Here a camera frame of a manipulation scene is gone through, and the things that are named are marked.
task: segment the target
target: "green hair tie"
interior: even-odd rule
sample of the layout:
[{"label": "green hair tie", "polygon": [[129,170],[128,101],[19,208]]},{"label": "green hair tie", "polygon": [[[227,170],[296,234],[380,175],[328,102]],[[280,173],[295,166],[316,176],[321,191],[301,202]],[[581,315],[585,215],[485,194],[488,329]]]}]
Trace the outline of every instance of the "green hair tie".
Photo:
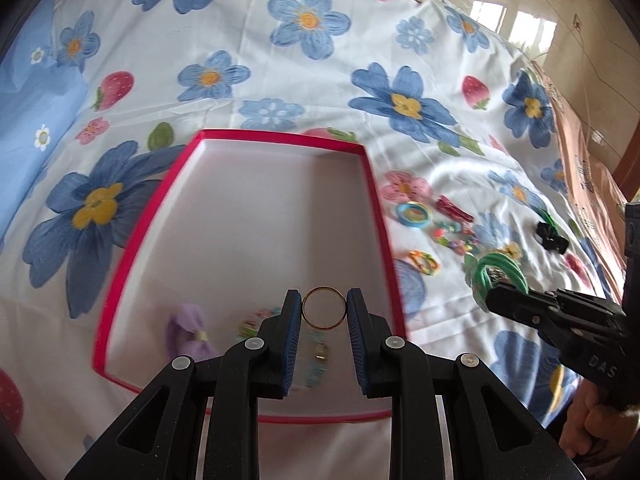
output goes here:
[{"label": "green hair tie", "polygon": [[473,291],[474,300],[485,312],[489,312],[486,307],[486,295],[494,288],[491,278],[486,272],[487,267],[497,267],[504,272],[515,288],[523,294],[529,293],[527,279],[520,270],[520,267],[506,254],[489,253],[476,259],[472,254],[465,254],[465,281]]},{"label": "green hair tie", "polygon": [[538,213],[538,216],[543,219],[545,224],[549,224],[553,229],[556,230],[557,233],[560,232],[560,230],[558,229],[558,224],[556,224],[556,221],[551,218],[551,215],[547,211],[545,211],[544,209],[536,209],[536,213]]}]

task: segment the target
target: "floral bedsheet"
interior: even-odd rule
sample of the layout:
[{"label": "floral bedsheet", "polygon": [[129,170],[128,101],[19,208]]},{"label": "floral bedsheet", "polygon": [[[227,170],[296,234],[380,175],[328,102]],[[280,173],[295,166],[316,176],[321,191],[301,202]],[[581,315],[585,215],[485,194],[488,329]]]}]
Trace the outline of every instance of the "floral bedsheet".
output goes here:
[{"label": "floral bedsheet", "polygon": [[[88,93],[57,143],[34,148],[46,163],[0,254],[0,408],[48,478],[63,478],[130,400],[91,370],[100,305],[162,172],[201,128],[362,143],[411,340],[448,358],[474,352],[543,424],[571,396],[577,377],[556,351],[482,312],[462,257],[395,216],[398,203],[443,194],[475,217],[482,251],[519,258],[532,288],[603,295],[570,227],[549,97],[515,47],[445,0],[56,0],[51,34],[38,56],[78,70]],[[564,256],[534,239],[540,210],[570,240]],[[420,273],[411,250],[442,270]],[[388,440],[385,428],[326,431]],[[274,456],[268,477],[296,473]],[[318,478],[353,472],[329,463]],[[380,464],[368,478],[386,475]]]}]

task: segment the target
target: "beaded bracelet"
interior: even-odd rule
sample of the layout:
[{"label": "beaded bracelet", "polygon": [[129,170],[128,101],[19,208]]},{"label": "beaded bracelet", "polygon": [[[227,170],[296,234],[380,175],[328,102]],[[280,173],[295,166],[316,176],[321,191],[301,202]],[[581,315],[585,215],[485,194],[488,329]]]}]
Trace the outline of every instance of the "beaded bracelet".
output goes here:
[{"label": "beaded bracelet", "polygon": [[[460,222],[436,222],[437,229],[433,232],[433,237],[440,245],[448,247],[456,254],[464,256],[464,254],[478,254],[480,252],[479,241],[476,233],[468,224]],[[447,233],[458,234],[462,239],[450,240],[446,237]]]},{"label": "beaded bracelet", "polygon": [[433,276],[440,270],[440,264],[429,253],[423,251],[409,251],[409,259],[421,273]]}]

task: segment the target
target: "hair clip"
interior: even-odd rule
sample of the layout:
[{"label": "hair clip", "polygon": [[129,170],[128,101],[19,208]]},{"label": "hair clip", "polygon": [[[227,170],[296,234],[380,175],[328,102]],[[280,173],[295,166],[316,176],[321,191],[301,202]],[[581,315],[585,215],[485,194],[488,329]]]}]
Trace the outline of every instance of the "hair clip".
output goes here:
[{"label": "hair clip", "polygon": [[405,202],[396,207],[398,221],[407,227],[424,227],[431,221],[429,208],[420,202]]},{"label": "hair clip", "polygon": [[440,264],[429,253],[423,251],[409,251],[409,259],[421,273],[433,276],[440,270]]},{"label": "hair clip", "polygon": [[191,303],[180,305],[178,312],[169,317],[166,326],[166,351],[169,359],[188,355],[196,362],[222,355],[209,342],[200,307]]},{"label": "hair clip", "polygon": [[459,222],[471,224],[474,221],[474,218],[469,213],[465,213],[462,209],[455,206],[453,202],[444,195],[441,195],[436,202],[436,210]]},{"label": "hair clip", "polygon": [[569,248],[569,240],[561,237],[555,227],[544,222],[538,222],[536,234],[540,237],[539,242],[546,251],[556,250],[564,254]]}]

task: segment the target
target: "light blue cloth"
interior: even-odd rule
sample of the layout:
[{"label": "light blue cloth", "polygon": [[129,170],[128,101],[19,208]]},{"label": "light blue cloth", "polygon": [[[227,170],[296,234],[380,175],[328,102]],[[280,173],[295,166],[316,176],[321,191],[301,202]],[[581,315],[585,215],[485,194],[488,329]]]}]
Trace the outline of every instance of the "light blue cloth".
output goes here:
[{"label": "light blue cloth", "polygon": [[[0,237],[87,93],[78,67],[58,66],[54,58],[54,3],[38,4],[0,64]],[[38,49],[42,58],[32,62]],[[34,143],[43,125],[50,141],[41,150]]]}]

